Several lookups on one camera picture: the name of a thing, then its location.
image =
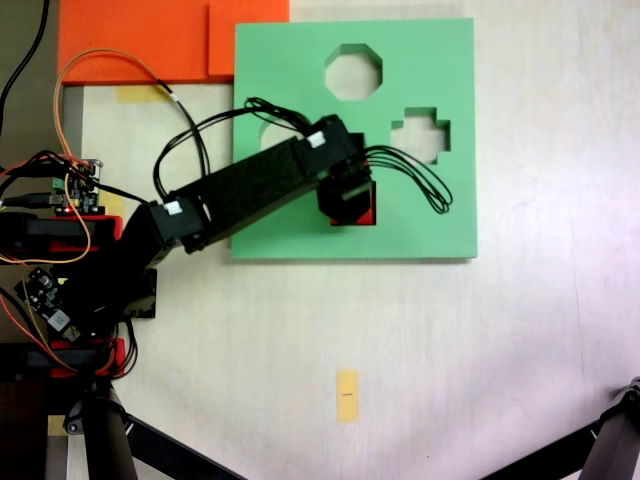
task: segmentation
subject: black wire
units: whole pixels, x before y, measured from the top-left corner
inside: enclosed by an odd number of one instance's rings
[[[169,85],[167,85],[165,82],[163,82],[160,79],[158,79],[158,85],[160,85],[163,89],[165,89],[166,92],[173,98],[173,90],[171,89],[171,87],[169,87]],[[185,108],[185,106],[182,104],[180,100],[176,100],[176,103],[178,104],[178,108],[180,108],[184,117],[187,119],[189,128],[193,133],[193,137],[196,143],[196,148],[198,150],[198,158],[200,160],[200,173],[204,177],[209,173],[211,173],[211,163],[209,162],[209,152],[207,152],[207,147],[204,144],[204,140],[202,140],[202,137],[200,136],[200,132],[196,127],[196,124],[193,121],[193,118]]]
[[[0,135],[2,135],[2,125],[4,123],[4,105],[9,96],[9,90],[16,82],[22,71],[25,69],[27,64],[31,61],[31,58],[36,53],[38,46],[40,45],[40,41],[42,40],[42,36],[44,35],[44,30],[47,26],[47,17],[49,16],[49,0],[44,0],[42,4],[42,17],[40,18],[40,26],[38,27],[38,33],[36,34],[36,38],[31,45],[31,48],[27,52],[26,56],[20,62],[20,65],[15,69],[9,80],[7,80],[6,85],[2,89],[2,94],[0,94]]]
[[[138,341],[136,340],[135,331],[133,329],[133,323],[130,319],[124,321],[127,332],[129,334],[129,348],[127,350],[127,355],[122,363],[122,365],[118,368],[116,373],[111,377],[112,379],[124,378],[131,373],[131,371],[135,368],[136,363],[138,362]]]
[[[24,320],[24,323],[27,324],[29,331],[33,334],[34,337],[38,338],[38,331],[35,329],[35,326],[33,325],[33,323],[31,323],[31,318],[29,318],[29,316],[27,315],[27,312],[24,311],[20,303],[15,298],[13,298],[13,296],[9,295],[9,293],[2,287],[0,287],[0,294],[4,298],[9,300],[11,305],[13,305],[13,307],[16,309],[16,311],[20,314],[20,316]]]
[[[427,165],[407,152],[386,145],[368,147],[364,153],[372,167],[388,168],[408,175],[420,188],[436,213],[444,214],[449,211],[453,203],[451,190]],[[428,173],[439,187],[429,180],[425,173]]]
[[[274,125],[278,125],[279,127],[293,130],[295,132],[299,132],[302,135],[306,135],[308,133],[309,127],[311,126],[311,122],[309,121],[309,119],[307,119],[301,113],[296,112],[295,110],[278,107],[262,98],[251,97],[245,101],[244,108],[229,110],[227,112],[218,113],[209,118],[206,118],[196,125],[196,130],[204,130],[205,128],[209,128],[218,122],[229,120],[241,115],[246,115],[248,113],[255,115],[265,122],[272,123]],[[265,113],[268,116],[263,117],[262,115],[260,115],[260,113]],[[289,123],[291,126],[278,123],[274,120],[274,118],[283,120]],[[160,179],[160,165],[164,158],[169,154],[169,152],[171,152],[171,150],[173,150],[192,136],[192,130],[185,130],[179,133],[171,140],[169,140],[169,142],[167,142],[158,159],[156,160],[156,163],[153,167],[153,184],[156,188],[156,191],[158,192],[158,195],[163,200],[167,197],[167,191],[162,185],[162,181]]]
[[[75,168],[72,163],[61,157],[60,155],[58,155],[55,152],[52,152],[51,150],[41,150],[40,152],[36,153],[33,157],[31,157],[29,159],[29,161],[27,163],[25,163],[22,167],[16,168],[15,169],[15,173],[11,173],[8,175],[8,179],[5,180],[5,182],[0,185],[0,198],[2,197],[2,195],[4,194],[5,190],[13,183],[15,182],[18,178],[20,178],[22,175],[25,174],[25,172],[28,172],[29,167],[32,166],[34,163],[38,162],[38,163],[43,163],[46,162],[47,160],[49,161],[54,161],[62,166],[64,166],[65,170],[61,171],[62,173],[68,172],[72,175],[75,176],[79,176],[80,178],[82,178],[85,182],[87,182],[89,185],[91,185],[92,187],[96,187],[99,188],[100,190],[104,190],[105,192],[110,192],[113,193],[114,195],[118,195],[124,198],[129,198],[131,200],[135,200],[136,202],[140,202],[142,204],[148,204],[149,202],[136,196],[133,195],[132,193],[128,193],[125,192],[124,190],[121,190],[119,188],[115,188],[115,187],[111,187],[109,185],[105,185],[102,184],[90,177],[87,177],[86,175],[84,175],[82,172],[80,172],[77,168]]]

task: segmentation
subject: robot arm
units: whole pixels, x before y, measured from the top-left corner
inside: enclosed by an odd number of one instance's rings
[[[34,270],[30,303],[70,341],[107,334],[124,319],[150,315],[153,267],[180,245],[187,253],[202,250],[316,189],[327,216],[341,223],[359,218],[373,188],[364,136],[349,133],[335,115],[310,132],[171,192],[164,204],[140,205],[121,239],[79,262],[63,285]]]

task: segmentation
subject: circuit board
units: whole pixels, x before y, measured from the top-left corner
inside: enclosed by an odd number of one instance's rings
[[[87,160],[89,165],[79,164],[76,169],[98,182],[100,180],[100,168],[102,162],[100,160]],[[56,194],[63,197],[63,203],[55,207],[55,214],[59,217],[73,216],[73,209],[69,205],[67,196],[64,193],[64,180],[61,178],[53,179],[53,190]],[[80,215],[104,215],[105,209],[98,204],[98,189],[90,185],[86,180],[77,177],[69,178],[69,197],[71,202],[78,209]]]
[[[64,311],[58,295],[60,285],[57,280],[41,268],[36,268],[29,274],[29,282],[22,287],[22,282],[16,286],[18,297],[26,302],[25,288],[29,295],[29,306],[46,320],[51,328],[67,340],[74,342],[80,337],[78,329],[71,324],[69,316]]]

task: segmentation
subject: orange foam board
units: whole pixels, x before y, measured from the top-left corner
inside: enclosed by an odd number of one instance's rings
[[[289,21],[289,0],[210,0],[209,78],[232,82],[238,23]]]
[[[289,0],[60,0],[58,71],[90,48],[138,56],[168,83],[231,82],[235,26],[288,22]],[[153,81],[135,63],[88,57],[65,85],[134,85]]]
[[[89,48],[138,56],[166,82],[208,80],[210,0],[60,0],[58,71]],[[153,83],[133,62],[95,56],[72,68],[65,84]]]

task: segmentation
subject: black tripod leg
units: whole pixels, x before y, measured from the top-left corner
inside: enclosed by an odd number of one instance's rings
[[[580,480],[631,480],[639,453],[640,432],[620,412],[602,425]]]
[[[516,478],[561,480],[568,477],[584,465],[595,442],[594,435],[599,428],[597,421],[587,425],[483,480],[513,480]]]
[[[89,399],[82,410],[82,428],[91,480],[137,480],[121,411],[115,402]]]
[[[128,432],[133,456],[175,480],[247,480],[132,415]]]

